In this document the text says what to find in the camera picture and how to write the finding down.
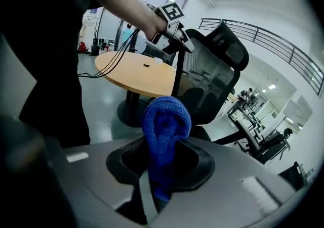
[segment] person in background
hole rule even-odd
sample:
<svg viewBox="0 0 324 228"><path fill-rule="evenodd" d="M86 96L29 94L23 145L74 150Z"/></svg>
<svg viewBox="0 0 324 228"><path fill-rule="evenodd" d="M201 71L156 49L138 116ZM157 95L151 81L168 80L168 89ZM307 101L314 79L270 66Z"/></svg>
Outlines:
<svg viewBox="0 0 324 228"><path fill-rule="evenodd" d="M252 88L249 88L247 91L242 90L237 95L238 101L233 105L233 107L230 108L229 111L227 111L227 115L231 116L238 110L239 107L241 108L244 107L246 102L250 99L252 92L253 92Z"/></svg>
<svg viewBox="0 0 324 228"><path fill-rule="evenodd" d="M90 143L77 75L84 13L104 7L142 30L149 41L167 28L166 21L140 0L2 0L2 7L13 9L12 20L0 18L1 31L37 81L19 118L42 135L57 138L64 148ZM24 35L27 46L17 42L17 34Z"/></svg>
<svg viewBox="0 0 324 228"><path fill-rule="evenodd" d="M131 24L127 24L127 28L121 32L121 44L125 43L127 40L127 44L131 41L131 39L128 39L131 36L131 34L133 34L133 30L131 28Z"/></svg>

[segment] red object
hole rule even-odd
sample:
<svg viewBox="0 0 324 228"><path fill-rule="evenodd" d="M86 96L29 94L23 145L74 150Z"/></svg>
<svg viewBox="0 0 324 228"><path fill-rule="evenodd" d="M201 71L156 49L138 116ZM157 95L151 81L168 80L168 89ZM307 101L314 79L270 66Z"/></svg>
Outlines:
<svg viewBox="0 0 324 228"><path fill-rule="evenodd" d="M86 53L88 51L88 49L86 48L86 44L84 42L80 42L77 51L80 53Z"/></svg>

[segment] black mesh chair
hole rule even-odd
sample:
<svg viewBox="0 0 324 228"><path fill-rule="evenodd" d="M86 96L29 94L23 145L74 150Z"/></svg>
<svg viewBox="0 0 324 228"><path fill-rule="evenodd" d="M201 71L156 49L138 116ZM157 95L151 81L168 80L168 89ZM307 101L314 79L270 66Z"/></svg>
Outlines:
<svg viewBox="0 0 324 228"><path fill-rule="evenodd" d="M191 116L190 135L210 141L205 130L195 125L214 120L240 71L246 68L249 54L223 21L207 36L194 29L186 33L195 50L179 52L172 96L185 105Z"/></svg>
<svg viewBox="0 0 324 228"><path fill-rule="evenodd" d="M149 57L161 58L164 63L171 65L171 66L173 64L174 58L176 57L176 53L168 55L168 54L164 53L163 51L158 51L149 45L146 45L146 48L143 51L142 55L149 56Z"/></svg>

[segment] forearm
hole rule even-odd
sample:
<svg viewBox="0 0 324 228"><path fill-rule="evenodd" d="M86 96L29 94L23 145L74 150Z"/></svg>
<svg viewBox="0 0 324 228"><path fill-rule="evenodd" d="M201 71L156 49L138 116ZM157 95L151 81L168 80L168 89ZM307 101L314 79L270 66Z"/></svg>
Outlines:
<svg viewBox="0 0 324 228"><path fill-rule="evenodd" d="M139 0L99 0L99 2L106 10L144 31L150 41L167 27L165 20Z"/></svg>

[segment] black table leg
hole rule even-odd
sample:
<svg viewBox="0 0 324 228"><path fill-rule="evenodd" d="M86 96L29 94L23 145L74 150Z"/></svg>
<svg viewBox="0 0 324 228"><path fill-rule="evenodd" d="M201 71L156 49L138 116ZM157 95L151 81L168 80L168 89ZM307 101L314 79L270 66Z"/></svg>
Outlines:
<svg viewBox="0 0 324 228"><path fill-rule="evenodd" d="M140 95L127 91L126 100L124 100L117 109L117 114L121 122L131 127L141 127L142 116L147 106L146 102L140 100Z"/></svg>

